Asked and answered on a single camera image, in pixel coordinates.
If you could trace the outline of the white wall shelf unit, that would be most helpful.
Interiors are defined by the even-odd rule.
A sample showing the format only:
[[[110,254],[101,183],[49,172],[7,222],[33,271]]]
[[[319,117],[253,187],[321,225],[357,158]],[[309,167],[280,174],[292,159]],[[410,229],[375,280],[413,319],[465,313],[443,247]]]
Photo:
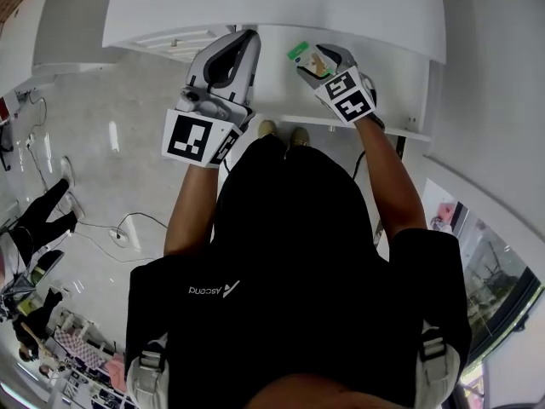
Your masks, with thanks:
[[[32,80],[116,64],[102,45],[109,0],[22,0],[0,31],[0,94]]]

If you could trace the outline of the checkered board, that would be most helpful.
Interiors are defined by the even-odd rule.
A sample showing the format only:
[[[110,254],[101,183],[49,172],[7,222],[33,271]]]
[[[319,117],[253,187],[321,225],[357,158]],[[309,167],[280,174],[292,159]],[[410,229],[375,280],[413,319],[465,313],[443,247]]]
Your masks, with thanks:
[[[73,357],[84,360],[92,354],[89,345],[80,337],[74,336],[57,327],[54,330],[54,339],[66,352]]]

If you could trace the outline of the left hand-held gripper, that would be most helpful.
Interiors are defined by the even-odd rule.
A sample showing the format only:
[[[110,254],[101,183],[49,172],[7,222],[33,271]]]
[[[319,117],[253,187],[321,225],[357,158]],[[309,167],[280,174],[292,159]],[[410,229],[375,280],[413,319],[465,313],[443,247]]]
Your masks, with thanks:
[[[187,74],[188,86],[166,114],[164,157],[204,168],[220,166],[255,116],[244,104],[260,52],[259,34],[248,29],[220,37],[197,54]],[[229,91],[228,99],[205,89]]]

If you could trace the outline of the person's right forearm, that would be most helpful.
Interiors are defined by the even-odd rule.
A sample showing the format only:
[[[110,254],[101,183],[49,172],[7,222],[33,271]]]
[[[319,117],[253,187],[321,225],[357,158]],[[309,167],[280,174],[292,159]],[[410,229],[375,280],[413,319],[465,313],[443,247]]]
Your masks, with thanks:
[[[411,228],[427,227],[422,202],[382,128],[369,118],[355,122],[363,143],[376,208],[388,240]]]

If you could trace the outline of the white cabinet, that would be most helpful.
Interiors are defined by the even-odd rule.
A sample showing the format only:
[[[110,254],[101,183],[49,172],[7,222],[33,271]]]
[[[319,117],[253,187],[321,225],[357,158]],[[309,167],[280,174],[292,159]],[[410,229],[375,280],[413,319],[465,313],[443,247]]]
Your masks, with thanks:
[[[109,0],[103,44],[235,24],[350,33],[446,62],[443,0]]]

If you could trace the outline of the black-framed window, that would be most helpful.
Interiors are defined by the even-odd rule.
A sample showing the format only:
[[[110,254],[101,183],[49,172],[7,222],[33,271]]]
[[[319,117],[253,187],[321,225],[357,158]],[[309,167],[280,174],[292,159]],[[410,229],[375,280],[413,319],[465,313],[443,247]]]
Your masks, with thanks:
[[[450,225],[461,249],[472,365],[519,326],[525,308],[540,296],[541,282],[514,249],[462,203],[456,204]]]

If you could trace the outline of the green and white product packet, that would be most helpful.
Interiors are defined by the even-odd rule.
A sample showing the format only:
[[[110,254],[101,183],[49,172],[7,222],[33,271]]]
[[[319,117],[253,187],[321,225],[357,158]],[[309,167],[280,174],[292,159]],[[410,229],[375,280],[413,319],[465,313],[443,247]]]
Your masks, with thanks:
[[[311,79],[323,80],[336,72],[333,61],[317,46],[306,41],[298,43],[286,55],[297,70],[301,70]]]

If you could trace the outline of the person's left forearm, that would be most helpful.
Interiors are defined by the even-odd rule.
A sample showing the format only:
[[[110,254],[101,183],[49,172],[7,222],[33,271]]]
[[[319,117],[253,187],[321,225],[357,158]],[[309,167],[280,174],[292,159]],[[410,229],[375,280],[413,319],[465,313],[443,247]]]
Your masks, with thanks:
[[[167,226],[164,255],[195,254],[210,242],[218,177],[218,169],[189,165]]]

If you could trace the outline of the person's black shirt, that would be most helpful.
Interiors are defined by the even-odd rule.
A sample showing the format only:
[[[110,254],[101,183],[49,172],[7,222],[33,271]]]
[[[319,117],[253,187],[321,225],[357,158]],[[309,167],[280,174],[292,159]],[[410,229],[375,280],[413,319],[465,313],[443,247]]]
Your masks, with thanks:
[[[231,169],[214,238],[129,280],[125,359],[168,334],[173,409],[243,409],[269,383],[310,374],[412,407],[422,324],[468,359],[457,239],[411,228],[388,259],[350,175],[268,135]]]

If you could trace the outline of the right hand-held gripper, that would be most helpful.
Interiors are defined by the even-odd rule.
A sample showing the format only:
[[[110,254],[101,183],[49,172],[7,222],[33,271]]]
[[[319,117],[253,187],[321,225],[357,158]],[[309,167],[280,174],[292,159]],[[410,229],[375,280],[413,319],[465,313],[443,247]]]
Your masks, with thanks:
[[[384,129],[384,123],[376,116],[375,85],[358,70],[352,53],[330,43],[318,43],[316,48],[335,67],[328,65],[323,76],[304,66],[296,68],[297,74],[314,89],[316,97],[346,126],[367,118]]]

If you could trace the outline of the red and white box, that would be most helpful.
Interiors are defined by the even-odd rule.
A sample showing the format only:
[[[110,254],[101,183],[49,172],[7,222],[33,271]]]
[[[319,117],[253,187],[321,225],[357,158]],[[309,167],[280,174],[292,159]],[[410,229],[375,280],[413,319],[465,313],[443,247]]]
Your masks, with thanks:
[[[0,125],[7,123],[20,109],[20,103],[15,93],[11,92],[0,97]]]

